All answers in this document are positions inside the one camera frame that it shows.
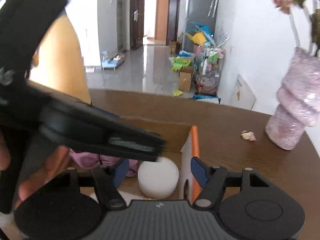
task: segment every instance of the cardboard box on floor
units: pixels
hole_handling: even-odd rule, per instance
[[[176,41],[170,41],[169,42],[170,47],[170,54],[176,54],[177,53],[177,42]]]
[[[183,67],[182,69],[180,69],[179,90],[184,92],[190,92],[194,71],[195,70],[192,66]]]
[[[172,160],[177,165],[180,172],[177,187],[173,194],[167,199],[184,199],[184,195],[186,194],[190,203],[193,203],[201,191],[200,186],[193,177],[190,169],[191,158],[194,156],[199,157],[197,127],[183,123],[159,122],[133,117],[123,117],[121,119],[134,126],[149,130],[162,136],[166,143],[161,156]],[[71,166],[79,169],[75,163],[72,163]],[[140,198],[146,197],[140,191],[137,176],[133,178],[126,178],[118,190],[136,195]],[[82,189],[81,192],[89,195],[94,191],[87,188]]]

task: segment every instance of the glossy floor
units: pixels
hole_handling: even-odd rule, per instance
[[[155,38],[143,37],[143,45],[165,45],[165,41],[155,40]]]
[[[96,67],[93,73],[86,73],[89,88],[111,89],[172,95],[178,89],[178,73],[172,71],[169,61],[169,47],[143,46],[125,54],[125,62],[116,68],[102,70]],[[192,97],[184,92],[182,97]]]

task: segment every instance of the wooden door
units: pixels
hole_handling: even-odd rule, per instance
[[[155,40],[167,40],[169,0],[157,0]]]
[[[132,19],[133,49],[138,49],[143,45],[144,0],[133,0]]]
[[[169,0],[167,45],[177,40],[180,0]]]

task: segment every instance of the pink glittery vase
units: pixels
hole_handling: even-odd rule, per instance
[[[271,141],[284,150],[292,150],[304,132],[305,125],[278,105],[275,114],[269,119],[266,133]]]
[[[297,47],[277,98],[280,104],[266,125],[266,134],[282,149],[292,150],[305,126],[314,126],[318,119],[320,59]]]

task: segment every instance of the small pink object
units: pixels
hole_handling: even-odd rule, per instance
[[[256,137],[255,137],[254,135],[250,136],[249,141],[253,142],[253,141],[256,141],[256,140],[257,140],[257,139],[256,139]]]

